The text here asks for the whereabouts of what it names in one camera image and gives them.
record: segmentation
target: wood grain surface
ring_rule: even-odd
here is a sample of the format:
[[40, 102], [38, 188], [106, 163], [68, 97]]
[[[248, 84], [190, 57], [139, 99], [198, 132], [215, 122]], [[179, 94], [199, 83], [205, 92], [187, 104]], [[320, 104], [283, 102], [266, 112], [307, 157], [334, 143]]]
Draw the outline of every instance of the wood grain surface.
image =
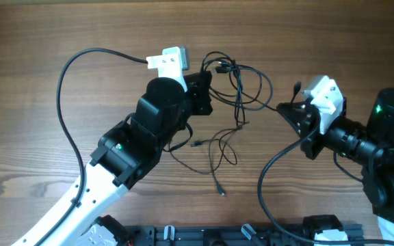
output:
[[[0, 245], [32, 227], [79, 175], [77, 160], [56, 116], [57, 78], [66, 61], [90, 47], [145, 58], [166, 47], [189, 48], [192, 72], [206, 53], [220, 50], [263, 71], [274, 84], [272, 105], [288, 101], [296, 81], [329, 74], [347, 97], [347, 116], [367, 122], [376, 94], [394, 87], [394, 1], [188, 1], [0, 6]], [[69, 69], [62, 92], [64, 119], [84, 161], [100, 136], [135, 110], [157, 76], [113, 55], [92, 53]], [[256, 75], [244, 74], [246, 92]], [[225, 75], [213, 86], [232, 92]], [[264, 87], [263, 97], [268, 95]], [[192, 117], [193, 139], [234, 126], [233, 108], [213, 100], [214, 112]], [[124, 225], [221, 226], [267, 223], [257, 199], [263, 166], [297, 139], [277, 114], [247, 112], [250, 125], [233, 138], [239, 164], [213, 179], [185, 169], [167, 154], [105, 214]], [[186, 137], [180, 133], [176, 141]], [[176, 155], [207, 169], [207, 148]], [[360, 166], [341, 160], [359, 176]], [[336, 214], [380, 236], [361, 185], [340, 172], [332, 153], [315, 161], [299, 149], [284, 156], [265, 180], [265, 201], [282, 222]]]

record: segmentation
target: robotic arm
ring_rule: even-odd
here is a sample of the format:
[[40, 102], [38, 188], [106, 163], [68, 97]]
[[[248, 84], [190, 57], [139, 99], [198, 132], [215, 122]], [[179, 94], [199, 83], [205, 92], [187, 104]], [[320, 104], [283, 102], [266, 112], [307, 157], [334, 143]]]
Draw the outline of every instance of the robotic arm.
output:
[[[101, 137], [86, 165], [86, 186], [79, 187], [81, 177], [78, 177], [57, 204], [14, 245], [38, 244], [64, 216], [78, 190], [84, 189], [75, 209], [52, 235], [39, 243], [75, 245], [106, 208], [158, 164], [164, 147], [177, 131], [187, 128], [192, 135], [187, 124], [191, 115], [211, 114], [211, 72], [183, 76], [183, 70], [188, 68], [183, 47], [164, 49], [163, 55], [147, 57], [147, 61], [148, 68], [158, 69], [159, 78], [147, 85], [136, 112]], [[173, 151], [186, 142], [165, 151]]]
[[362, 165], [363, 191], [384, 239], [394, 240], [394, 88], [380, 91], [367, 126], [346, 118], [346, 100], [333, 79], [316, 77], [302, 93], [304, 102], [277, 106], [300, 137], [311, 132], [319, 110], [320, 131], [301, 150], [314, 160], [326, 147]]
[[[79, 187], [82, 177], [78, 177], [57, 204], [14, 245], [116, 245], [119, 241], [95, 224], [96, 219], [158, 164], [163, 151], [187, 143], [189, 139], [164, 149], [177, 131], [187, 128], [192, 136], [187, 123], [191, 115], [212, 112], [211, 72], [202, 70], [183, 76], [189, 68], [183, 47], [147, 57], [147, 64], [148, 68], [158, 69], [159, 78], [147, 85], [135, 113], [101, 137], [86, 165], [86, 185]], [[335, 81], [326, 76], [317, 77], [303, 91], [303, 97], [304, 102], [279, 104], [277, 112], [301, 138], [319, 124], [319, 131], [301, 145], [308, 158], [315, 159], [327, 147], [363, 166], [363, 190], [378, 216], [384, 239], [394, 240], [394, 89], [380, 92], [366, 127], [345, 117], [345, 98]], [[75, 201], [79, 189], [83, 193]], [[66, 214], [73, 204], [75, 209]], [[64, 222], [44, 237], [62, 217], [66, 217]]]

